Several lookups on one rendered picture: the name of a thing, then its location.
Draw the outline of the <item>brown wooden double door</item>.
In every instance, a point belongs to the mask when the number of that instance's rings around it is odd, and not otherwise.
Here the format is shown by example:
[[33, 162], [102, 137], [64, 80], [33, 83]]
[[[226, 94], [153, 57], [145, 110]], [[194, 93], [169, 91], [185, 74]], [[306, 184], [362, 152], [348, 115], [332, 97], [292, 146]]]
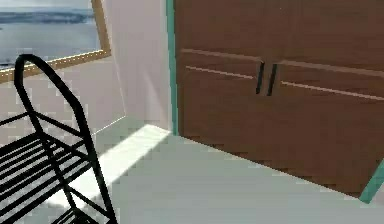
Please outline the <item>brown wooden double door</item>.
[[174, 8], [183, 137], [364, 201], [376, 194], [384, 0], [174, 0]]

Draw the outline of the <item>black metal rack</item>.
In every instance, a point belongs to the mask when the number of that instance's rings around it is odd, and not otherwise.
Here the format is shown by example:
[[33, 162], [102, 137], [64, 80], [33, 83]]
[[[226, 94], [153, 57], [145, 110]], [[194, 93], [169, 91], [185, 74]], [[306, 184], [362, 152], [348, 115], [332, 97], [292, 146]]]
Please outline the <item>black metal rack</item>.
[[[62, 94], [74, 112], [78, 125], [76, 129], [33, 108], [23, 81], [27, 62], [38, 67]], [[69, 208], [50, 224], [99, 224], [75, 204], [75, 198], [101, 213], [107, 219], [106, 224], [118, 224], [79, 100], [54, 69], [33, 54], [17, 57], [13, 83], [25, 112], [1, 120], [0, 126], [27, 117], [34, 132], [0, 147], [0, 224], [16, 224], [59, 191], [65, 194]], [[70, 185], [89, 170], [95, 176], [102, 205]]]

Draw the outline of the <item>wood framed window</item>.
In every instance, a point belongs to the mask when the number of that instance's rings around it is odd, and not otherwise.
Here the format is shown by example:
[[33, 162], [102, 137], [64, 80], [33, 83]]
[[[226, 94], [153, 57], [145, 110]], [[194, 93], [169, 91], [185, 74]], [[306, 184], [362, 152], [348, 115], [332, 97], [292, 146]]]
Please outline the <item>wood framed window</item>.
[[111, 55], [103, 0], [0, 0], [0, 83], [20, 54], [62, 69]]

